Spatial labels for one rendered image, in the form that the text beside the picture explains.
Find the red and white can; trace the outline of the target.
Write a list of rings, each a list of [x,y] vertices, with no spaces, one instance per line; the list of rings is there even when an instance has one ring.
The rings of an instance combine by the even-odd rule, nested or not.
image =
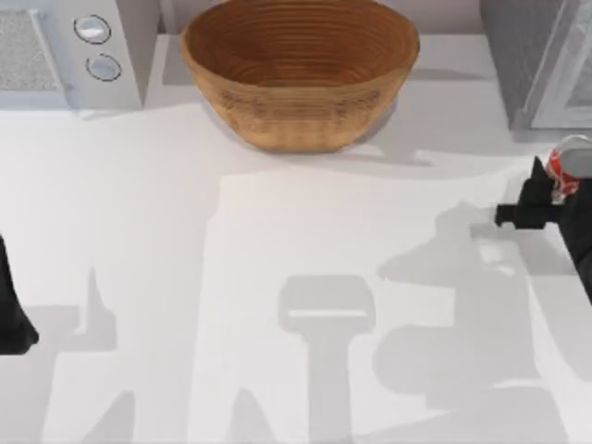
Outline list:
[[[572,177],[563,171],[560,154],[561,150],[554,148],[550,152],[545,165],[547,175],[554,182],[551,191],[551,202],[553,204],[563,204],[567,197],[577,192],[580,183],[580,179]]]

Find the pale grey rounded box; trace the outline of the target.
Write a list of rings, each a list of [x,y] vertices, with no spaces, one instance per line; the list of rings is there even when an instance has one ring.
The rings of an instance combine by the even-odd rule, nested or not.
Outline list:
[[[567,136],[559,145],[559,159],[564,173],[577,179],[592,179],[592,139]]]

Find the brown woven basket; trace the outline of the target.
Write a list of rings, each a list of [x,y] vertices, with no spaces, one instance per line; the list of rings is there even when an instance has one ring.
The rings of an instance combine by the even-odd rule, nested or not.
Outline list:
[[[385,114],[420,52],[415,24],[377,0],[226,0],[180,51],[216,114],[271,153],[335,153]]]

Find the pale microwave oven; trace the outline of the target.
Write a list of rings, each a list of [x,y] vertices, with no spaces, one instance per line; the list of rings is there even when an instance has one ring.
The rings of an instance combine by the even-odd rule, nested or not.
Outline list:
[[[83,42],[73,20],[105,19],[111,37]],[[161,17],[159,0],[0,0],[0,110],[118,111],[143,106]],[[88,57],[122,67],[115,81],[91,77]]]

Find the small round microwave knob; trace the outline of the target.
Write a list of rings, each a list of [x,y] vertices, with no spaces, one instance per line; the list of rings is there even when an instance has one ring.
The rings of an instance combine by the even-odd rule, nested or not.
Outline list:
[[[112,82],[122,75],[122,67],[111,55],[101,53],[88,57],[85,62],[88,74],[102,82]]]

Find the large round microwave knob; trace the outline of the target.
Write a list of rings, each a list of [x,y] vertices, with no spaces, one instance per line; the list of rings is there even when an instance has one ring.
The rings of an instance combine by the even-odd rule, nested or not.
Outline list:
[[[104,44],[112,33],[109,23],[97,15],[75,18],[73,30],[83,42],[89,44]]]

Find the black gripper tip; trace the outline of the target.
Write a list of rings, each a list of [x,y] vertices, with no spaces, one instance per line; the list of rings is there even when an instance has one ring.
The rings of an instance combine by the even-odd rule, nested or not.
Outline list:
[[[5,241],[0,235],[0,355],[24,355],[39,338],[19,302]]]

